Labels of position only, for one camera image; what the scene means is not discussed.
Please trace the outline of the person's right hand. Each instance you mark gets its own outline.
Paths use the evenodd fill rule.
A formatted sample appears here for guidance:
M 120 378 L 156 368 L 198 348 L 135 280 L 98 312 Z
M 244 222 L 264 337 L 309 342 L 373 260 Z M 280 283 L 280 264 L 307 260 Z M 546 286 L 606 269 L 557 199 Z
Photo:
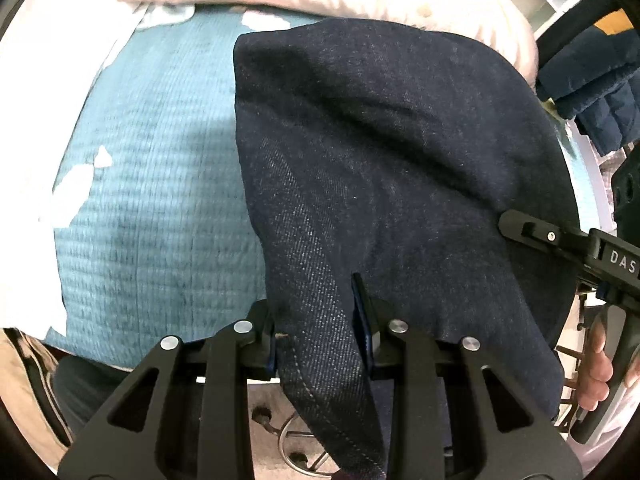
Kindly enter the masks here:
M 613 365 L 604 352 L 606 330 L 600 320 L 591 326 L 584 358 L 578 368 L 576 400 L 580 408 L 593 412 L 608 398 L 608 381 L 613 376 Z

